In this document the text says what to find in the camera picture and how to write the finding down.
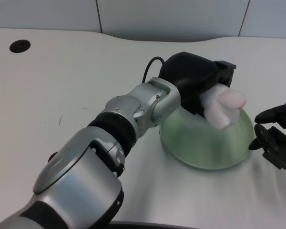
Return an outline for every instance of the white table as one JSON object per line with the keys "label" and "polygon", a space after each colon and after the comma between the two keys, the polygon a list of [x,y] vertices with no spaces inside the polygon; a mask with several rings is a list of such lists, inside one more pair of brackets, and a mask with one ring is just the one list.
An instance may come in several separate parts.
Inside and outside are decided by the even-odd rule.
{"label": "white table", "polygon": [[[15,54],[9,45],[31,42]],[[286,39],[193,43],[127,41],[93,32],[0,29],[0,221],[20,209],[49,156],[116,95],[141,82],[148,61],[187,51],[237,65],[231,88],[252,119],[286,102]],[[150,68],[157,76],[160,62]],[[207,172],[177,161],[159,129],[138,141],[121,176],[115,220],[199,229],[286,229],[286,172],[254,152],[232,169]]]}

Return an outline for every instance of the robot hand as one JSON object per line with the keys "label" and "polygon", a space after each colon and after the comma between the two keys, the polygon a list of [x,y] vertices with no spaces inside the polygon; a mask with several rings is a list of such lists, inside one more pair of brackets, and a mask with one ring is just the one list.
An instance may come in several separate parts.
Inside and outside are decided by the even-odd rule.
{"label": "robot hand", "polygon": [[278,123],[286,129],[286,104],[274,107],[260,113],[255,118],[254,127],[256,138],[251,142],[249,149],[263,148],[263,157],[278,169],[286,170],[286,135],[274,126],[266,129],[261,124]]}

